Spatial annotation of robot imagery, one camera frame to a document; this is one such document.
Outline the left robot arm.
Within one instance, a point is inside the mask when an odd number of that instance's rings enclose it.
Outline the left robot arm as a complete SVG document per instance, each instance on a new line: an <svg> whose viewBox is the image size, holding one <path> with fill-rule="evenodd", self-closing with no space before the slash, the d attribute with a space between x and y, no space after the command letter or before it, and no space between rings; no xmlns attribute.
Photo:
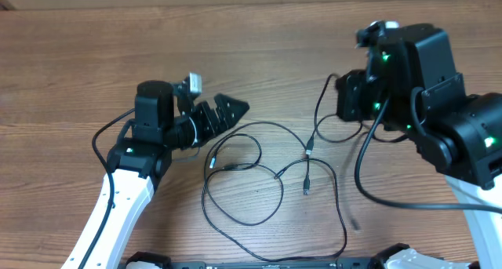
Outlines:
<svg viewBox="0 0 502 269"><path fill-rule="evenodd" d="M201 92L198 75L178 84L150 80L137 86L115 145L99 157L106 172L101 192L64 267L116 268L172 164L173 151L204 146L249 110L245 101L224 94L215 95L215 108L205 101L196 104Z"/></svg>

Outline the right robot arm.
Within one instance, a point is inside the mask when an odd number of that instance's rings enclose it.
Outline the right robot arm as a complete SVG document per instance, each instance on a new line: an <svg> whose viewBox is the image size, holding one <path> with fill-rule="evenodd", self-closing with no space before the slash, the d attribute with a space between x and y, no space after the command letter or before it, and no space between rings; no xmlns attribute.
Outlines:
<svg viewBox="0 0 502 269"><path fill-rule="evenodd" d="M480 266L500 267L501 95L467 94L449 36L432 24L376 21L355 38L368 63L336 80L337 116L404 133L457 202L402 208L462 211Z"/></svg>

